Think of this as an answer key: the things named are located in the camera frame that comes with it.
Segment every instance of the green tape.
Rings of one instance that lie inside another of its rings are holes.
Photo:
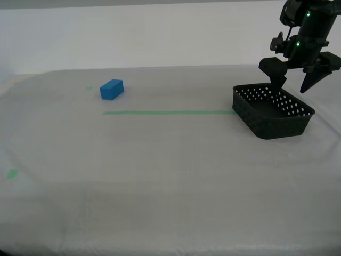
[[[170,110],[170,111],[104,111],[103,115],[234,115],[234,111],[225,110]]]
[[[6,179],[13,179],[13,178],[15,178],[15,176],[17,176],[18,175],[18,170],[17,169],[10,169],[9,170],[9,172],[8,172],[8,174],[7,174],[7,176],[6,176]]]

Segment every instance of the white wall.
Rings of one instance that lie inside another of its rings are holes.
[[[0,10],[0,66],[59,69],[259,63],[284,1]],[[328,49],[341,55],[341,18]]]

